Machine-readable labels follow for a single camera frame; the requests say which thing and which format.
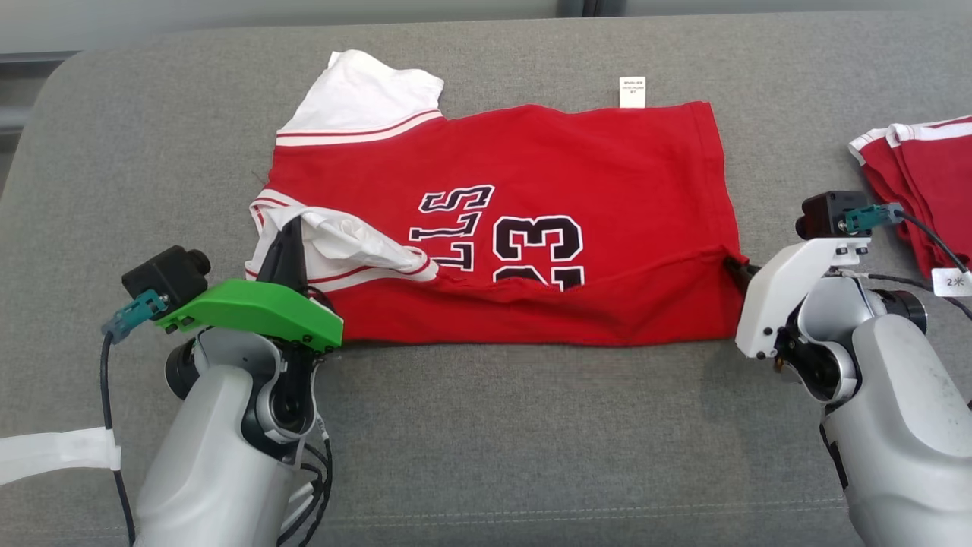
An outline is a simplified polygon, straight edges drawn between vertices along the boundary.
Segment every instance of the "red and white jersey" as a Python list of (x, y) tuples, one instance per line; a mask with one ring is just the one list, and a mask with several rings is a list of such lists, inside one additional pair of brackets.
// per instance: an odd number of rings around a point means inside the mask
[(251, 205), (253, 278), (300, 215), (345, 340), (635, 346), (727, 338), (742, 295), (708, 103), (449, 120), (442, 81), (333, 54)]

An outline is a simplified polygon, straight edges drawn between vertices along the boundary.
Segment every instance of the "teal connector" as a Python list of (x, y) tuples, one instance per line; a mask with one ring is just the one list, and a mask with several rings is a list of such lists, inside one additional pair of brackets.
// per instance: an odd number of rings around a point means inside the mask
[(112, 345), (121, 342), (135, 327), (168, 309), (167, 300), (152, 289), (145, 291), (101, 325), (101, 334), (112, 333)]
[(885, 203), (855, 209), (844, 215), (844, 220), (838, 223), (838, 227), (848, 234), (856, 234), (879, 226), (898, 224), (904, 219), (895, 215), (894, 211), (904, 211), (901, 203)]

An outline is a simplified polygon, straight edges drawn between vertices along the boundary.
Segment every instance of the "white care label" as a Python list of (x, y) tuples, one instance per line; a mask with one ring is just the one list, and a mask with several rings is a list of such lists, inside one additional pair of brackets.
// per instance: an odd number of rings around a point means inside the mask
[(935, 296), (972, 296), (972, 273), (962, 273), (958, 268), (933, 268), (931, 286)]
[(629, 76), (618, 81), (621, 108), (644, 108), (644, 76)]

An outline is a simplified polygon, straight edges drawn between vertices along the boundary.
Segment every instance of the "gray table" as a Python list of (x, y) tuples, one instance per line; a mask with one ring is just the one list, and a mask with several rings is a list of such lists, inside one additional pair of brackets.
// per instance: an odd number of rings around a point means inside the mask
[[(796, 241), (803, 198), (860, 189), (846, 143), (890, 122), (972, 110), (969, 18), (921, 14), (260, 28), (86, 53), (37, 102), (0, 200), (0, 435), (96, 426), (97, 327), (122, 272), (173, 243), (242, 274), (246, 207), (274, 130), (331, 50), (443, 78), (461, 117), (536, 102), (712, 102), (742, 247)], [(917, 275), (875, 237), (867, 268)], [(930, 338), (972, 395), (969, 325), (921, 295)], [(113, 353), (125, 477), (137, 495), (178, 409), (142, 328)], [(729, 341), (348, 348), (319, 375), (334, 494), (318, 545), (856, 545), (816, 432), (819, 408)], [(0, 489), (3, 545), (123, 545), (110, 473)]]

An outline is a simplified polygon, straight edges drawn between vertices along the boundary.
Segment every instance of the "gray fabric surface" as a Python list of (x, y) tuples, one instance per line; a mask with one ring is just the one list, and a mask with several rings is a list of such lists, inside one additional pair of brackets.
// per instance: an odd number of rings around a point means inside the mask
[[(550, 20), (237, 29), (87, 53), (51, 77), (0, 200), (0, 435), (95, 426), (98, 325), (120, 276), (173, 243), (239, 276), (246, 211), (331, 50), (443, 78), (461, 117), (536, 102), (712, 102), (743, 251), (796, 241), (803, 198), (859, 189), (846, 143), (969, 114), (970, 20), (919, 14)], [(875, 237), (867, 269), (917, 275)], [(930, 339), (972, 395), (969, 325), (921, 295)], [(700, 315), (705, 310), (698, 310)], [(148, 327), (112, 358), (134, 499), (178, 409)], [(336, 458), (315, 545), (858, 545), (816, 433), (819, 409), (729, 342), (598, 349), (344, 349), (318, 375)], [(123, 545), (110, 473), (0, 488), (0, 544)]]

